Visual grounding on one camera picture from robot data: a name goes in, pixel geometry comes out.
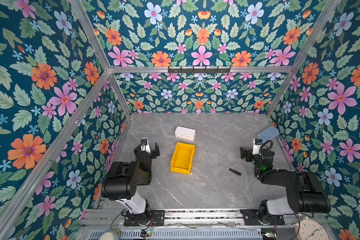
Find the black handled screwdriver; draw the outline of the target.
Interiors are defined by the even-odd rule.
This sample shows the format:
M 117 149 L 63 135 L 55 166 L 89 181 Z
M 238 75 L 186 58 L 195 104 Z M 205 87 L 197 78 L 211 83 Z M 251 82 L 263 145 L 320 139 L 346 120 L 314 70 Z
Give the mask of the black handled screwdriver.
M 234 169 L 232 169 L 232 168 L 228 168 L 228 167 L 226 167 L 226 166 L 224 166 L 224 165 L 222 165 L 222 164 L 219 164 L 219 166 L 227 169 L 228 171 L 234 173 L 235 175 L 238 175 L 238 176 L 241 176 L 241 175 L 242 175 L 242 173 L 240 173 L 239 171 L 236 171 L 236 170 L 234 170 Z

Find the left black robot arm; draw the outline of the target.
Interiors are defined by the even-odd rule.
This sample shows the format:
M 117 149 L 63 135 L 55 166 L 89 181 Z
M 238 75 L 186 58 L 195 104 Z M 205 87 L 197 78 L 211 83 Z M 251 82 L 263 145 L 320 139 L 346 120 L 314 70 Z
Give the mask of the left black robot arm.
M 153 177 L 152 160 L 160 156 L 157 144 L 151 148 L 147 139 L 134 149 L 135 160 L 114 162 L 101 187 L 101 195 L 124 206 L 131 220 L 147 221 L 151 218 L 149 203 L 137 192 L 137 186 L 150 185 Z

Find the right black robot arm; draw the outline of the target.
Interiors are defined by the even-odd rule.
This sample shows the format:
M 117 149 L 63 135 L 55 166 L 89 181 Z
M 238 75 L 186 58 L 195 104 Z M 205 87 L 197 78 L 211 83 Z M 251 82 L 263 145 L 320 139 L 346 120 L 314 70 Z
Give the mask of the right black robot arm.
M 296 172 L 273 168 L 272 148 L 260 147 L 259 153 L 240 148 L 241 159 L 254 164 L 254 176 L 262 184 L 283 187 L 286 196 L 273 200 L 263 200 L 257 210 L 240 210 L 245 224 L 284 225 L 283 216 L 294 214 L 328 214 L 331 203 L 328 195 L 313 173 Z

